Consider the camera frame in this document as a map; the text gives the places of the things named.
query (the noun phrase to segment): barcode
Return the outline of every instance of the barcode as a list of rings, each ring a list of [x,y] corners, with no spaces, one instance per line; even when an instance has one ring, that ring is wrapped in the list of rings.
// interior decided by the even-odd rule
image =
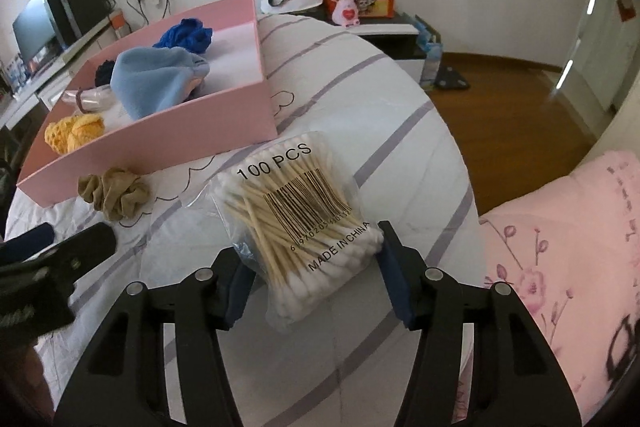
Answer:
[[[318,227],[335,223],[351,212],[320,169],[304,172],[264,199],[283,229],[296,243]]]

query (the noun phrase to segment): beige scrunchie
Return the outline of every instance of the beige scrunchie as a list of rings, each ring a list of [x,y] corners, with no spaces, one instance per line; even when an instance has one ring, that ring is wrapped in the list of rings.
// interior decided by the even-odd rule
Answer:
[[[149,188],[140,176],[113,167],[102,176],[90,174],[78,180],[78,195],[95,210],[101,210],[109,221],[135,217],[149,199]]]

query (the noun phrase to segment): striped bedsheet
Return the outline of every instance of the striped bedsheet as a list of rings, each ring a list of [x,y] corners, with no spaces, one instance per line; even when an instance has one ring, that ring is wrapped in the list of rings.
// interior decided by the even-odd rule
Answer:
[[[420,87],[393,60],[341,28],[278,15],[261,19],[259,29],[279,139],[324,132],[353,173],[370,221],[388,219],[428,264],[461,282],[482,285],[484,255],[466,168]],[[206,180],[260,147],[145,177],[156,197],[138,220],[115,225],[117,254],[79,280],[70,298],[75,323],[38,343],[55,403],[82,350],[128,283],[141,280],[155,287],[178,282],[210,266],[229,246],[219,218],[183,203]],[[19,190],[9,213],[8,237],[48,221],[62,239],[101,219],[79,198],[42,209]],[[405,331],[394,317],[376,263],[287,335],[266,324],[266,306],[266,287],[258,285],[243,318],[219,334],[245,426],[393,424],[419,333]],[[471,342],[465,334],[463,362]],[[164,356],[172,416],[184,421],[169,326]]]

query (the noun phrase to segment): pink pillow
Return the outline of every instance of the pink pillow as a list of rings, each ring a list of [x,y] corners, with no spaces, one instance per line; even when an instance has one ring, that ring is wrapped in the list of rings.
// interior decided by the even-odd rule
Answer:
[[[640,162],[607,152],[480,219],[486,285],[510,283],[545,335],[583,422],[636,352]]]

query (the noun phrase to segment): cotton swab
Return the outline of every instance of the cotton swab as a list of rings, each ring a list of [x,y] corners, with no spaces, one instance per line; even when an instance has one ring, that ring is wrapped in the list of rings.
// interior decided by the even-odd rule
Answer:
[[[358,273],[382,245],[330,175],[331,150],[316,134],[276,143],[220,172],[214,199],[235,243],[248,238],[275,314],[300,320]]]

